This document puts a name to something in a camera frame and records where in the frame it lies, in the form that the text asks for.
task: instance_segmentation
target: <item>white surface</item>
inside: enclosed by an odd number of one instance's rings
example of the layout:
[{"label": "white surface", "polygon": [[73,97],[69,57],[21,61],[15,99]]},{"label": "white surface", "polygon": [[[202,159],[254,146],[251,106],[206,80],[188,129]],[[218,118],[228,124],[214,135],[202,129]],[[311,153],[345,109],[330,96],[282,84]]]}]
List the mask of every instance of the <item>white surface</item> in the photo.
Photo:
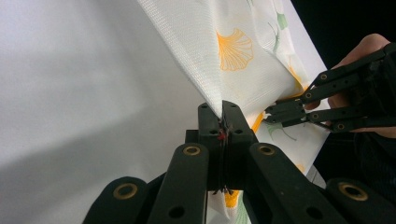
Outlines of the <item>white surface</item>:
[{"label": "white surface", "polygon": [[[1,223],[80,223],[110,181],[166,170],[203,99],[135,1],[0,10]],[[318,55],[288,21],[315,76]]]}]

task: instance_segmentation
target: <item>dark background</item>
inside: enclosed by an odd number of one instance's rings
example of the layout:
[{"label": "dark background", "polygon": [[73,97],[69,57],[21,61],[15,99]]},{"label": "dark background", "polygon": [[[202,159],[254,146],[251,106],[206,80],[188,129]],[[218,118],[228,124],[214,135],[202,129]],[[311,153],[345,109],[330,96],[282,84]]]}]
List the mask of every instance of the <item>dark background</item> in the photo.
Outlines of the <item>dark background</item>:
[{"label": "dark background", "polygon": [[366,35],[396,41],[396,1],[291,0],[326,67],[338,64]]}]

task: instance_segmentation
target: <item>hand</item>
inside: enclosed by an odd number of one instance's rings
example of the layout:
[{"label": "hand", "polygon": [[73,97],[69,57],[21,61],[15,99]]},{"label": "hand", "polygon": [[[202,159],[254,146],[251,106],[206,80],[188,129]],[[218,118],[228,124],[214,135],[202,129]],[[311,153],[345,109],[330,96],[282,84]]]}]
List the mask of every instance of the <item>hand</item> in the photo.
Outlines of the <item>hand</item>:
[{"label": "hand", "polygon": [[[349,63],[353,63],[370,53],[373,53],[379,49],[384,48],[388,43],[390,42],[382,35],[377,35],[377,34],[367,35],[366,37],[363,38],[363,40],[359,43],[359,45],[356,48],[350,51],[348,55],[333,68],[346,65]],[[329,97],[328,102],[331,108],[338,108],[349,105],[347,98],[342,93],[335,94],[334,96]],[[319,106],[319,104],[320,102],[314,102],[312,104],[306,105],[305,109],[307,110],[315,109]],[[361,128],[354,130],[352,132],[353,133],[374,132],[387,138],[396,138],[396,127]]]}]

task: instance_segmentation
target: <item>black sleeve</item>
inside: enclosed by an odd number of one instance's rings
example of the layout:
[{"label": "black sleeve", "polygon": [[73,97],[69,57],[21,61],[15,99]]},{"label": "black sleeve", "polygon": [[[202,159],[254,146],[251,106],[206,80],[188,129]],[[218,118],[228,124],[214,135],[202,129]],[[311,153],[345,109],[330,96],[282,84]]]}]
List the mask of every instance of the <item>black sleeve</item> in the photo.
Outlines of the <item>black sleeve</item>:
[{"label": "black sleeve", "polygon": [[364,182],[396,204],[396,139],[357,133],[355,146]]}]

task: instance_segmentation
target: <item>orange shell print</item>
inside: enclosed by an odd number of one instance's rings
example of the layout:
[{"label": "orange shell print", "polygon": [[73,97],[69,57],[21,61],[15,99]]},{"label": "orange shell print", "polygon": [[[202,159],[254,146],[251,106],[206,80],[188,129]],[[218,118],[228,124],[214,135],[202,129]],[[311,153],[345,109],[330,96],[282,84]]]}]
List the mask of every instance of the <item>orange shell print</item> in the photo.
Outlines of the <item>orange shell print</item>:
[{"label": "orange shell print", "polygon": [[217,35],[221,70],[236,71],[246,68],[253,59],[251,39],[239,29],[234,29],[229,36],[222,36],[218,32]]}]

